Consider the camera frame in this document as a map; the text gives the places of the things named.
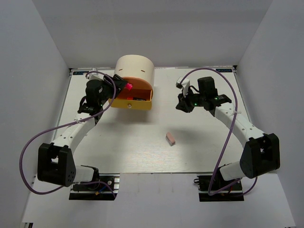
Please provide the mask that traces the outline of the pink highlighter marker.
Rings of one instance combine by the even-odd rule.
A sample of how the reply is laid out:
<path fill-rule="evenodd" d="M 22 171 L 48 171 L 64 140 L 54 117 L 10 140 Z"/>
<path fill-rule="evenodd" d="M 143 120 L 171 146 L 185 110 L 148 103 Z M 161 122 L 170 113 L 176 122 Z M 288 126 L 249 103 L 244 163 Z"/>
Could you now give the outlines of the pink highlighter marker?
<path fill-rule="evenodd" d="M 133 88 L 133 85 L 131 83 L 127 83 L 125 88 L 130 91 Z"/>

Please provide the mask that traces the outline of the orange highlighter marker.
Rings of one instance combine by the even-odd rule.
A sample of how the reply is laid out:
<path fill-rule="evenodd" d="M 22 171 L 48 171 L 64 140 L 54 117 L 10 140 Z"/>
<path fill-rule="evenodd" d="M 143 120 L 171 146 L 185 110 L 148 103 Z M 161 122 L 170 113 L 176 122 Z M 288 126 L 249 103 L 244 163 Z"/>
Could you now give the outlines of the orange highlighter marker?
<path fill-rule="evenodd" d="M 139 98 L 139 97 L 127 97 L 127 100 L 133 100 L 133 101 L 146 101 L 144 98 Z"/>

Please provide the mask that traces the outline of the yellow drawer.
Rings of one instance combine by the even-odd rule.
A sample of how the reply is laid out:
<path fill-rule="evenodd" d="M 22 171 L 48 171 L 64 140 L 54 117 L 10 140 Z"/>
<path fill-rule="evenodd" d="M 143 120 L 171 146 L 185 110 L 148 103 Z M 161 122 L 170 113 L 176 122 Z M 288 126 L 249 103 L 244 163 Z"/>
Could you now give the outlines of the yellow drawer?
<path fill-rule="evenodd" d="M 144 98 L 146 101 L 133 101 L 127 100 L 127 97 L 139 97 Z M 122 108 L 122 109 L 133 109 L 133 110 L 143 110 L 148 111 L 152 108 L 152 90 L 141 90 L 141 89 L 131 89 L 128 91 L 124 89 L 112 102 L 111 107 Z"/>

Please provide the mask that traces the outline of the orange drawer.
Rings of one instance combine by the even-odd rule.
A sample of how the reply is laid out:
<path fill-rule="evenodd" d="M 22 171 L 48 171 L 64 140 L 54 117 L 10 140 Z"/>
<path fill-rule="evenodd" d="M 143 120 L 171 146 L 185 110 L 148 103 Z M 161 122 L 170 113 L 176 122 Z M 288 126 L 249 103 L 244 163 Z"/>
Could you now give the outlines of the orange drawer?
<path fill-rule="evenodd" d="M 147 81 L 137 77 L 123 77 L 128 83 L 133 85 L 133 89 L 152 90 L 152 86 Z"/>

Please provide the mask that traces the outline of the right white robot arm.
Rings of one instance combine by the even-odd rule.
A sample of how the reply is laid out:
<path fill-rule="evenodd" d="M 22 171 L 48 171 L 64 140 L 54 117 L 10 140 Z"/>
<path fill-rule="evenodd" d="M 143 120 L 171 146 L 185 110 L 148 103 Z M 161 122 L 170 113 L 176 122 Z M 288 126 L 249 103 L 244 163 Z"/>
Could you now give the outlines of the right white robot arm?
<path fill-rule="evenodd" d="M 190 113 L 195 107 L 203 107 L 227 128 L 232 128 L 232 134 L 243 147 L 239 161 L 217 168 L 215 185 L 224 190 L 234 179 L 243 177 L 252 179 L 279 169 L 278 137 L 274 133 L 266 134 L 238 113 L 228 96 L 218 94 L 212 77 L 198 79 L 198 86 L 198 92 L 194 93 L 188 79 L 180 77 L 177 80 L 176 87 L 181 93 L 178 95 L 179 102 L 176 109 Z"/>

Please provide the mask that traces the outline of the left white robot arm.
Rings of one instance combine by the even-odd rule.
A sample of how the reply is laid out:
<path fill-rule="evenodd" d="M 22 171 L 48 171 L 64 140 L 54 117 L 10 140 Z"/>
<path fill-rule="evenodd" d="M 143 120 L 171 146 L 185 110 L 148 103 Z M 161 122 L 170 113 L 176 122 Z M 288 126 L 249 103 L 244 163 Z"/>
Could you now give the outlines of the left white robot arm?
<path fill-rule="evenodd" d="M 91 190 L 99 187 L 98 169 L 76 166 L 73 154 L 101 119 L 107 109 L 105 103 L 112 103 L 127 87 L 127 80 L 118 75 L 104 75 L 103 79 L 90 79 L 86 83 L 85 96 L 73 124 L 51 143 L 43 143 L 38 149 L 38 180 L 64 187 L 82 182 Z"/>

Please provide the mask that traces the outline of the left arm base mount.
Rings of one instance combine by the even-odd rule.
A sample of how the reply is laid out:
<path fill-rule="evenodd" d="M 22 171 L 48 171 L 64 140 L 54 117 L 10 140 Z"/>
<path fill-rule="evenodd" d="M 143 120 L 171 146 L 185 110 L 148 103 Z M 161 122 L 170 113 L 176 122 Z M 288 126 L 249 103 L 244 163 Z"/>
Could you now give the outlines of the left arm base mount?
<path fill-rule="evenodd" d="M 73 184 L 69 200 L 114 201 L 120 184 L 120 174 L 100 174 L 99 182 L 90 185 Z"/>

